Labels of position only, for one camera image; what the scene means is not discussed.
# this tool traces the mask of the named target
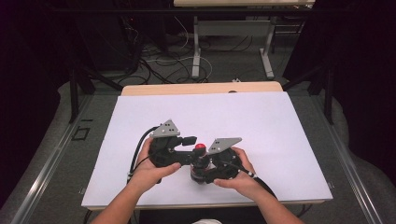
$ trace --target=person's right hand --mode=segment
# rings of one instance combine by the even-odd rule
[[[253,174],[256,174],[253,165],[248,160],[245,150],[239,147],[231,147],[231,149],[239,156],[244,168]],[[262,193],[263,190],[266,191],[259,183],[257,183],[245,172],[239,172],[239,174],[234,179],[215,179],[214,184],[226,189],[235,189],[240,194],[251,199],[252,201],[255,201],[255,199],[257,199],[256,196]]]

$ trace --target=white board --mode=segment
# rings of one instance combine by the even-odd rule
[[[241,137],[257,175],[282,203],[322,202],[332,194],[286,92],[120,96],[82,206],[106,207],[125,187],[142,134],[171,119],[182,137],[210,147],[215,138]],[[192,150],[177,147],[176,150]],[[146,192],[140,207],[251,203],[233,189],[198,185],[183,166]]]

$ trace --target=hand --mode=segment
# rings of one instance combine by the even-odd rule
[[[253,165],[248,160],[248,156],[245,151],[239,147],[231,147],[231,149],[239,156],[244,168],[256,174]],[[245,172],[239,172],[239,174],[234,179],[215,179],[214,183],[215,185],[226,189],[235,189],[240,194],[253,201],[255,201],[258,194],[260,194],[263,190],[265,191],[265,189],[260,186],[259,183],[257,183]]]
[[[166,167],[157,168],[146,157],[149,155],[149,146],[152,138],[146,139],[142,150],[137,156],[136,164],[140,165],[134,170],[134,175],[128,183],[127,188],[134,188],[138,193],[143,194],[151,189],[161,178],[173,174],[180,168],[180,163],[176,162]]]

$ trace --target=white table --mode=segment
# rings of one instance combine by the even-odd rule
[[[175,0],[176,7],[279,7],[313,5],[315,0]],[[260,49],[262,64],[268,79],[274,79],[274,72],[268,59],[268,50],[276,26],[276,17],[270,21],[198,21],[194,17],[194,59],[191,77],[197,78],[200,69],[200,35],[255,35],[265,36]]]
[[[82,206],[98,210],[111,202],[126,185],[141,135],[168,119],[181,131],[180,136],[197,136],[197,143],[207,147],[218,137],[242,137],[236,146],[246,151],[258,176],[282,203],[322,203],[332,199],[288,94],[276,82],[244,82],[125,88],[114,109]],[[136,208],[245,205],[253,205],[253,201],[233,189],[198,185],[190,178],[190,167],[183,166],[146,192]]]

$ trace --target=gray carpet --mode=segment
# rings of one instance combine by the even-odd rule
[[[231,49],[243,39],[243,36],[216,37],[208,38],[205,41],[210,43],[210,49]],[[276,41],[276,53],[270,55],[276,80],[282,84],[286,80],[282,78],[281,74],[295,41],[295,36],[280,36]],[[228,82],[236,77],[242,81],[266,80],[258,52],[258,46],[260,47],[261,43],[261,39],[253,38],[250,47],[242,52],[219,53],[203,51],[202,56],[211,62],[213,69],[209,81]],[[248,40],[240,46],[240,49],[247,45]],[[175,46],[175,50],[178,50],[179,53],[188,53],[185,57],[191,56],[191,52],[186,49],[180,49],[179,46]],[[147,57],[148,60],[155,58],[157,56]],[[169,77],[175,82],[177,82],[179,77],[186,76],[186,72],[182,72],[183,68],[180,64],[172,66],[150,64],[153,64],[152,67],[160,74],[164,74],[165,77],[180,69],[176,74]],[[202,65],[206,71],[210,70],[210,66],[207,63],[202,62]],[[139,69],[136,75],[147,76],[148,73],[144,69]],[[140,81],[137,78],[129,78],[122,81],[121,84],[136,84]],[[80,207],[83,195],[79,192],[81,188],[85,188],[88,185],[118,94],[118,92],[112,91],[103,83],[97,81],[94,81],[94,83],[98,92],[92,97],[87,111],[77,124],[81,130],[89,129],[87,138],[85,140],[72,140],[68,143],[55,173],[38,201],[33,214],[30,216],[30,223],[81,223],[85,216],[86,209]],[[150,84],[155,83],[161,82],[151,77]],[[307,223],[366,223],[367,220],[361,211],[353,189],[340,166],[340,161],[334,150],[334,144],[320,119],[321,114],[315,109],[314,101],[312,97],[307,96],[305,89],[306,83],[297,85],[290,90],[290,97],[306,131],[308,140],[318,158],[323,174],[327,181],[331,181],[334,184],[334,189],[332,189],[334,200],[314,205],[303,216],[303,220]],[[64,134],[70,113],[67,85],[60,88],[60,93],[62,94],[62,101],[57,115],[25,175],[3,206],[0,212],[1,223],[10,223],[12,218],[14,218],[41,168],[50,153],[56,149]],[[347,124],[342,115],[342,108],[336,102],[334,103],[333,114],[335,128],[347,145]],[[75,138],[83,137],[83,134],[83,131],[77,133]],[[359,158],[353,158],[369,194],[374,196],[372,198],[375,207],[383,222],[392,223],[396,220],[396,216],[393,214],[393,211],[396,211],[396,189],[373,165]],[[288,206],[288,208],[294,213],[298,213],[301,206],[294,205]]]

